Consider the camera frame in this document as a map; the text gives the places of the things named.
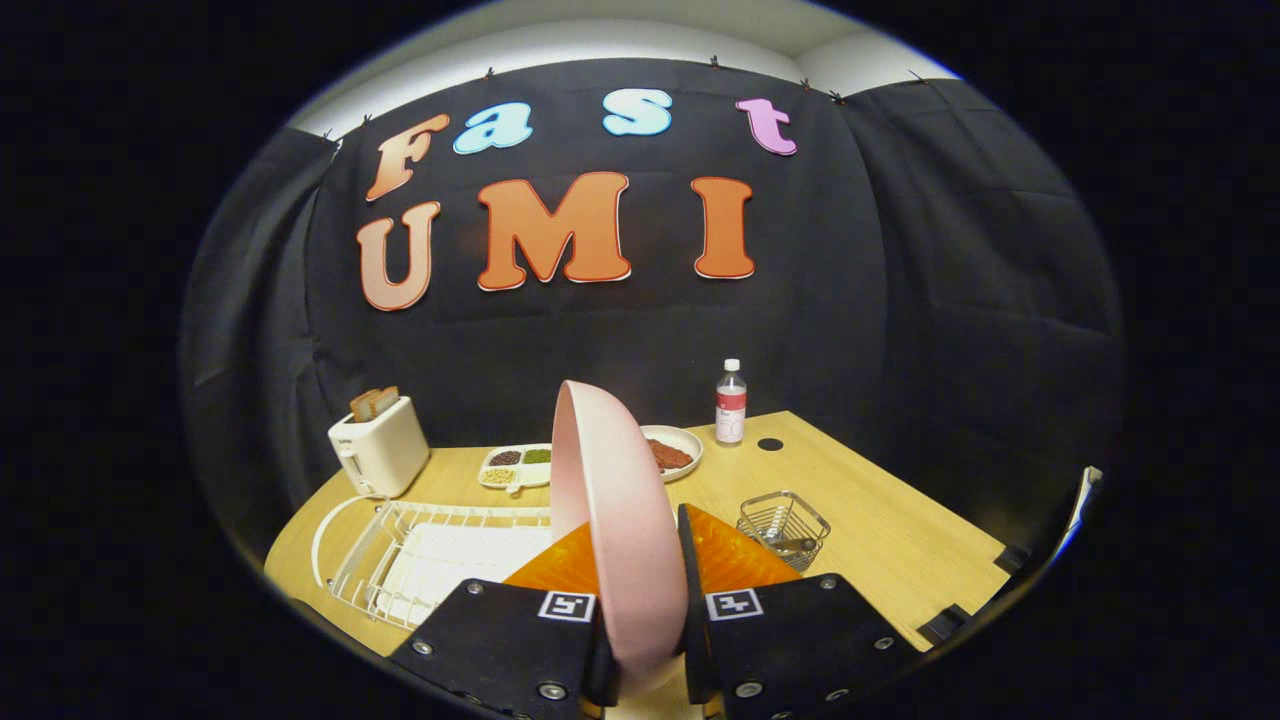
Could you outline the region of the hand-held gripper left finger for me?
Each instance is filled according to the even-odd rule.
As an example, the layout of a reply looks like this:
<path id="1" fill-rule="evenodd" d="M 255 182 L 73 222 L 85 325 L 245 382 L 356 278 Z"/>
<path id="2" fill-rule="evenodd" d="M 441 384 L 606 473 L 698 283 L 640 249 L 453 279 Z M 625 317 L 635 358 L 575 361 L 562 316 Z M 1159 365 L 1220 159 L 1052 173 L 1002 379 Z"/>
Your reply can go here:
<path id="1" fill-rule="evenodd" d="M 547 527 L 415 525 L 388 574 L 410 629 L 390 661 L 502 717 L 605 716 L 621 683 L 596 593 L 508 582 L 549 544 Z"/>

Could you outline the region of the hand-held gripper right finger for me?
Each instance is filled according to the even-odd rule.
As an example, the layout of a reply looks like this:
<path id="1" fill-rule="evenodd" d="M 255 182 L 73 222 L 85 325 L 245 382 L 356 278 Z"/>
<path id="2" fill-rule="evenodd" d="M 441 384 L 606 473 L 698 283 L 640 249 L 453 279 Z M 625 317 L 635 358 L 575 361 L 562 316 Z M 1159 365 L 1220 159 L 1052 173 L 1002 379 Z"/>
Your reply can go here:
<path id="1" fill-rule="evenodd" d="M 710 591 L 692 505 L 677 510 L 687 577 L 687 696 L 704 719 L 858 719 L 855 703 L 922 652 L 841 575 Z"/>

